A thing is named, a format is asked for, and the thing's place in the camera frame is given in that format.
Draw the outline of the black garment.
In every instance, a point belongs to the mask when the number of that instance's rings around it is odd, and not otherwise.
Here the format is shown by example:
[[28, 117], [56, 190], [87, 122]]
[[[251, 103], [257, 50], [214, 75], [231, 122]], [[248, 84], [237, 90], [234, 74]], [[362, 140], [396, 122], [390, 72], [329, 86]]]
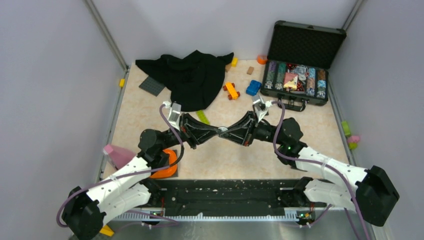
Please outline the black garment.
[[214, 56], [193, 51], [184, 58], [163, 54], [158, 59], [139, 59], [135, 65], [171, 91], [170, 99], [184, 112], [205, 110], [220, 92], [226, 66], [234, 53]]

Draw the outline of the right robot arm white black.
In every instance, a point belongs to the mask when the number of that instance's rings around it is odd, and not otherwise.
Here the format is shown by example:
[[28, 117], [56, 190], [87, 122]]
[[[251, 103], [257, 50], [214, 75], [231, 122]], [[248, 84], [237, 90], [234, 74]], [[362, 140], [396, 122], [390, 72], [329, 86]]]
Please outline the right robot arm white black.
[[360, 211], [367, 223], [382, 227], [400, 195], [386, 171], [343, 163], [314, 150], [301, 141], [303, 133], [293, 118], [280, 119], [277, 126], [259, 122], [254, 112], [229, 127], [219, 127], [219, 136], [243, 146], [253, 140], [273, 144], [278, 159], [291, 168], [314, 172], [322, 179], [310, 179], [293, 192], [299, 206], [321, 202]]

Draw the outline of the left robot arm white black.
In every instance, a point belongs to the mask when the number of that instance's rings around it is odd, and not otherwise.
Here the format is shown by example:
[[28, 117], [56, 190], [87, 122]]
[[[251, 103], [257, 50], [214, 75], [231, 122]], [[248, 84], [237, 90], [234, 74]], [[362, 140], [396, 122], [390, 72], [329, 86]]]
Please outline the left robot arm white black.
[[[225, 132], [226, 127], [205, 124], [190, 114], [178, 115], [174, 121], [165, 119], [169, 129], [144, 130], [139, 139], [140, 152], [109, 177], [92, 186], [74, 188], [59, 208], [57, 224], [69, 228], [80, 240], [91, 240], [115, 217], [135, 207], [154, 207], [160, 193], [147, 187], [152, 174], [174, 167], [184, 155], [184, 143], [192, 149]], [[169, 162], [166, 149], [181, 146], [180, 156]]]

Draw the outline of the lime green lego plate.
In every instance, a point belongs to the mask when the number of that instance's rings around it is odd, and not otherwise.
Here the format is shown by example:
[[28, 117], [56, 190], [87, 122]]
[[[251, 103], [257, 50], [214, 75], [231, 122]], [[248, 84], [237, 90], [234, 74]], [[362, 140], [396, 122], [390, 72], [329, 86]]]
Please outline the lime green lego plate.
[[195, 113], [196, 113], [196, 115], [197, 115], [197, 117], [198, 117], [198, 119], [199, 119], [200, 122], [202, 122], [204, 124], [207, 124], [207, 125], [210, 125], [211, 124], [210, 121], [208, 120], [208, 118], [206, 117], [206, 115], [205, 115], [205, 113], [204, 113], [203, 110], [198, 110]]

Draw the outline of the blue toy car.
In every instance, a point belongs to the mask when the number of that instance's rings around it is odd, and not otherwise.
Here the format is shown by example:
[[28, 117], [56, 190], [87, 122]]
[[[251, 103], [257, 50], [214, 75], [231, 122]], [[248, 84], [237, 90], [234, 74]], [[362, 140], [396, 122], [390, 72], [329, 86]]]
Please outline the blue toy car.
[[245, 93], [249, 96], [256, 96], [257, 93], [259, 92], [260, 88], [262, 86], [262, 83], [252, 79], [248, 85], [248, 87], [246, 88]]

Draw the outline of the yellow toy car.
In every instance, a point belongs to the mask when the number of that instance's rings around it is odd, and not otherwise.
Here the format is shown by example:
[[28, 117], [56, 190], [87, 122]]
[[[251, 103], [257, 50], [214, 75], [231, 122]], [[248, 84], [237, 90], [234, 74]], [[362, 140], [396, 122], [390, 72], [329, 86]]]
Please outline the yellow toy car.
[[226, 82], [222, 89], [227, 92], [227, 97], [229, 100], [236, 100], [241, 96], [241, 93], [236, 90], [235, 84], [232, 82]]

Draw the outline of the orange curved toy piece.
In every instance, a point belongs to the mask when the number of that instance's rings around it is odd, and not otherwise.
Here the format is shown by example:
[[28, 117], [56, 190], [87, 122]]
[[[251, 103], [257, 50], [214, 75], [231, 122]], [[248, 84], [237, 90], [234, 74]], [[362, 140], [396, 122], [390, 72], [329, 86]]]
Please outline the orange curved toy piece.
[[163, 152], [168, 154], [168, 161], [166, 164], [167, 168], [153, 173], [150, 176], [151, 179], [164, 180], [164, 179], [174, 178], [178, 176], [178, 166], [174, 165], [172, 167], [169, 167], [170, 164], [173, 164], [174, 162], [176, 162], [178, 158], [177, 151], [168, 148], [168, 149], [164, 149]]

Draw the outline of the grey lego baseplate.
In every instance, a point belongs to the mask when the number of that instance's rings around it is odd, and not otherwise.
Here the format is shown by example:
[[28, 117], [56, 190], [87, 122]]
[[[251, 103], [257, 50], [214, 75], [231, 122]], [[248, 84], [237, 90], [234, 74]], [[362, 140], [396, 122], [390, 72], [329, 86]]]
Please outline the grey lego baseplate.
[[153, 79], [151, 76], [148, 76], [138, 87], [157, 97], [163, 91], [165, 85]]

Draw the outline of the tan wooden block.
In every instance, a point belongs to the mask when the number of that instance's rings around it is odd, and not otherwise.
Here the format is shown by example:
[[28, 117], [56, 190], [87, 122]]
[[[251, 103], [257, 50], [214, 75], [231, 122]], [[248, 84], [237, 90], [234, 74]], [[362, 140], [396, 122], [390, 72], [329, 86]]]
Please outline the tan wooden block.
[[253, 74], [253, 72], [254, 72], [254, 67], [253, 66], [250, 66], [249, 68], [248, 68], [248, 70], [247, 70], [247, 74], [248, 75], [252, 75]]

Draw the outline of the brown wooden block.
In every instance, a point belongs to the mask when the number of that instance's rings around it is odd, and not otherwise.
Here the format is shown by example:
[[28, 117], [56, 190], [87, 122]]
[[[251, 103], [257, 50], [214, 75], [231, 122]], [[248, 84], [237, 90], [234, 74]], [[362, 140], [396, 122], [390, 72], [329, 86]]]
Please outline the brown wooden block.
[[225, 66], [225, 72], [228, 73], [231, 69], [232, 65], [229, 63]]

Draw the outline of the yellow lego brick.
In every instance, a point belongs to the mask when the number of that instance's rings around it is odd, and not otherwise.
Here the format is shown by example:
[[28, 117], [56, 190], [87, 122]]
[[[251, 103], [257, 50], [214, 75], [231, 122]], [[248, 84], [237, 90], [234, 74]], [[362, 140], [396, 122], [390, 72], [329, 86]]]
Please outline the yellow lego brick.
[[237, 66], [237, 63], [238, 63], [238, 58], [237, 58], [237, 57], [234, 57], [234, 58], [232, 59], [232, 61], [231, 61], [231, 66], [232, 66], [233, 68], [235, 68], [235, 67]]

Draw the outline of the orange round object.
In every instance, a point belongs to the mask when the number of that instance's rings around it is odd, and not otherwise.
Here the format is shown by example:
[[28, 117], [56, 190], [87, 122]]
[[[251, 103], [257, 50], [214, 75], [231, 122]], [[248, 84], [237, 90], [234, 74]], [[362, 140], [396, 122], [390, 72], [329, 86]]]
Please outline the orange round object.
[[268, 57], [266, 55], [258, 55], [256, 58], [256, 61], [260, 64], [260, 65], [266, 65], [268, 62]]

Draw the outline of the black poker chip case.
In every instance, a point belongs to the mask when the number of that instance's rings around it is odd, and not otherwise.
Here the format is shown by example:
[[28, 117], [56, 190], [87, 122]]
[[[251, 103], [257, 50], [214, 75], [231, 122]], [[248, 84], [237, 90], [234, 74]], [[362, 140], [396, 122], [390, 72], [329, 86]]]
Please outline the black poker chip case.
[[342, 28], [275, 22], [260, 93], [287, 100], [287, 110], [324, 106], [329, 100], [328, 70], [346, 37]]

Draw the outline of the pink plastic piece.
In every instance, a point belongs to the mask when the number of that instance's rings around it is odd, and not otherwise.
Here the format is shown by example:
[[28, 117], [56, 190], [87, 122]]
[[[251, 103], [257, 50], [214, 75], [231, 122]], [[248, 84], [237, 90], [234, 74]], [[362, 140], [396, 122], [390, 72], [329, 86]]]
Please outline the pink plastic piece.
[[103, 148], [103, 153], [115, 170], [120, 170], [136, 156], [135, 152], [112, 144], [107, 144]]

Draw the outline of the yellow wedge block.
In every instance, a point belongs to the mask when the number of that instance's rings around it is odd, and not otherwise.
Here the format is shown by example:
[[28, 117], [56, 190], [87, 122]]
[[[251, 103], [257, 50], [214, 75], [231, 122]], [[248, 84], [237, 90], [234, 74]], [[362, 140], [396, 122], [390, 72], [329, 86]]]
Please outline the yellow wedge block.
[[112, 237], [115, 234], [115, 232], [108, 225], [103, 226], [99, 233], [108, 237]]

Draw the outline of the small yellow brick on rail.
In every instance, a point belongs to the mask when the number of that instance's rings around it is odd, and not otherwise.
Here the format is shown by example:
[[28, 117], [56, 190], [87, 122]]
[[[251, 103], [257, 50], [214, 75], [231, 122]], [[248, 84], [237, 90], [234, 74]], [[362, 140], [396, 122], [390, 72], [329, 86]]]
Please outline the small yellow brick on rail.
[[125, 86], [125, 79], [124, 78], [122, 78], [120, 81], [119, 81], [119, 87], [120, 88], [123, 88]]

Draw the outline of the pink green toys on rail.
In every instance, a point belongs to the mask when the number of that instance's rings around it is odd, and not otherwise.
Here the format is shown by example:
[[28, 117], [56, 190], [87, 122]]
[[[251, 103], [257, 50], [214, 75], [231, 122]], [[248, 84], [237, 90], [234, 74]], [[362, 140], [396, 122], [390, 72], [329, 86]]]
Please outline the pink green toys on rail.
[[346, 137], [346, 142], [347, 142], [347, 146], [350, 150], [354, 150], [358, 147], [358, 143], [361, 140], [361, 137], [358, 135], [353, 135], [351, 133], [349, 124], [347, 121], [342, 121], [341, 122], [341, 127], [343, 130], [343, 134]]

